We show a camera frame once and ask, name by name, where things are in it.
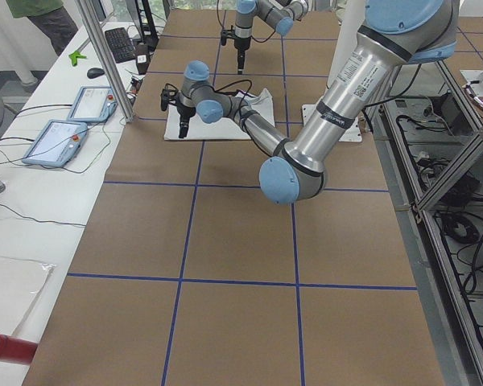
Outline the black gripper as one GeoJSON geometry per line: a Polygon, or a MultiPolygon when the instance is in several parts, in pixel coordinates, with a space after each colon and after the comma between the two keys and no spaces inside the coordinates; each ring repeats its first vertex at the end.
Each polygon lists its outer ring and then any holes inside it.
{"type": "Polygon", "coordinates": [[[252,28],[231,26],[229,29],[221,30],[221,46],[225,46],[227,41],[232,39],[234,47],[237,49],[237,74],[242,75],[245,68],[246,54],[250,48],[252,39],[252,28]]]}
{"type": "Polygon", "coordinates": [[[195,116],[196,109],[182,102],[180,92],[177,89],[164,88],[160,94],[160,108],[162,111],[167,111],[169,105],[176,107],[180,117],[178,138],[185,139],[188,136],[189,120],[195,116]]]}

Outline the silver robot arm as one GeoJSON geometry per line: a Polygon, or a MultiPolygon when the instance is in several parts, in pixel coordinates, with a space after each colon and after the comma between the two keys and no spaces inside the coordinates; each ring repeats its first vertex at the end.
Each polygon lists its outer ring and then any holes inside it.
{"type": "Polygon", "coordinates": [[[208,81],[208,66],[199,60],[187,65],[181,88],[166,84],[161,109],[177,108],[181,138],[195,115],[206,124],[231,119],[269,155],[258,179],[270,201],[312,198],[327,180],[324,160],[386,74],[397,66],[444,60],[454,53],[459,9],[457,1],[366,2],[356,47],[294,140],[254,110],[245,96],[216,91],[208,81]]]}
{"type": "Polygon", "coordinates": [[[246,52],[253,40],[254,19],[260,18],[274,33],[286,36],[293,27],[294,21],[299,21],[310,10],[310,2],[277,1],[276,6],[267,0],[236,1],[235,23],[230,28],[221,25],[221,45],[225,46],[229,39],[237,50],[237,74],[245,69],[246,52]]]}

